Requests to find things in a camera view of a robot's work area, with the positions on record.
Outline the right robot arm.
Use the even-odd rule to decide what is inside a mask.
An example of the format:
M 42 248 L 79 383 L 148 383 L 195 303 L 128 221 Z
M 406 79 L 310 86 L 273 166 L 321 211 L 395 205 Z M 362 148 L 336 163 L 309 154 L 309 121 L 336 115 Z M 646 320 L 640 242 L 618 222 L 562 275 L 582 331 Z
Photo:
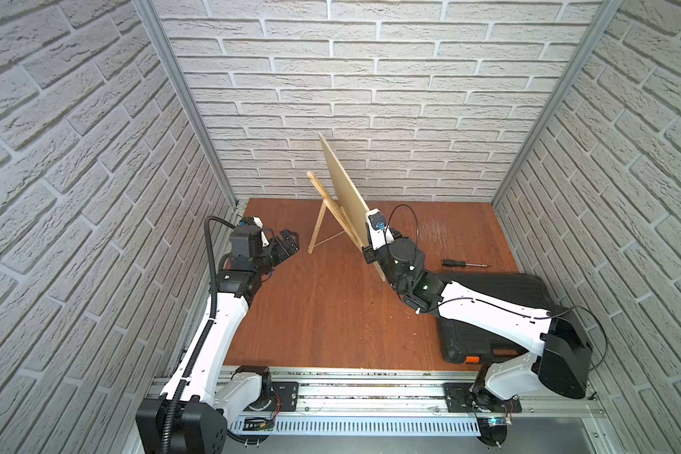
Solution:
M 488 364 L 470 387 L 469 404 L 483 412 L 510 410 L 515 397 L 546 388 L 582 399 L 588 389 L 592 344 L 569 309 L 519 306 L 426 270 L 425 255 L 384 221 L 368 221 L 367 262 L 376 262 L 400 300 L 419 314 L 474 325 L 525 349 Z

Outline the wooden easel frame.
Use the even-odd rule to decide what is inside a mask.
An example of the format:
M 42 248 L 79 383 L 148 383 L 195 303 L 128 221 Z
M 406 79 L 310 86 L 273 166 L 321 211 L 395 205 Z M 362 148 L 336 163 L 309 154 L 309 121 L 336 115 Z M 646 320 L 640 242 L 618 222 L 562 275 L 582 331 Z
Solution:
M 335 236 L 330 236 L 327 239 L 321 241 L 318 240 L 318 236 L 323 225 L 323 219 L 325 218 L 325 213 L 327 213 L 327 211 L 329 211 L 333 215 L 333 217 L 336 219 L 336 222 L 340 225 L 340 227 L 342 227 L 342 232 L 344 232 L 344 234 L 346 234 L 346 236 L 348 236 L 348 238 L 352 240 L 352 242 L 357 246 L 357 248 L 361 250 L 363 244 L 355 228 L 351 225 L 348 219 L 348 215 L 346 215 L 344 210 L 338 205 L 338 202 L 336 202 L 333 199 L 333 197 L 323 186 L 319 178 L 312 171 L 308 171 L 306 173 L 306 176 L 308 176 L 310 183 L 312 183 L 312 185 L 321 195 L 323 200 L 319 211 L 319 215 L 316 219 L 315 227 L 312 232 L 311 240 L 308 245 L 308 253 L 313 253 L 313 251 L 318 245 L 323 244 L 339 236 L 339 234 L 336 234 Z

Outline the light plywood board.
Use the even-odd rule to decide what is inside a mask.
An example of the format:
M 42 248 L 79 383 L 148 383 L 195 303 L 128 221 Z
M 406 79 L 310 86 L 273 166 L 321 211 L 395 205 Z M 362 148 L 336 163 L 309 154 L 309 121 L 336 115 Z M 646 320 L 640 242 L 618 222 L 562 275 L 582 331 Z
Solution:
M 321 134 L 319 138 L 335 192 L 334 204 L 339 207 L 338 212 L 344 216 L 344 223 L 350 236 L 353 236 L 355 244 L 362 250 L 369 245 L 366 213 L 370 208 L 327 140 Z

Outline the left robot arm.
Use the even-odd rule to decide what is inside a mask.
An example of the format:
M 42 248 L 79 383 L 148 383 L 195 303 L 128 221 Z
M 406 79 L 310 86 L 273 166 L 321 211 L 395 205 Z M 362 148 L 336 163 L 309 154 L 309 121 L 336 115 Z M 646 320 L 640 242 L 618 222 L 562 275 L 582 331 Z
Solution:
M 217 386 L 221 367 L 242 320 L 266 277 L 300 249 L 297 233 L 275 233 L 258 218 L 230 224 L 231 249 L 214 253 L 209 216 L 204 239 L 209 269 L 209 297 L 202 321 L 187 354 L 155 398 L 146 397 L 136 412 L 136 425 L 147 453 L 219 453 L 232 437 L 230 425 L 251 405 L 272 399 L 268 368 L 242 366 L 230 382 Z

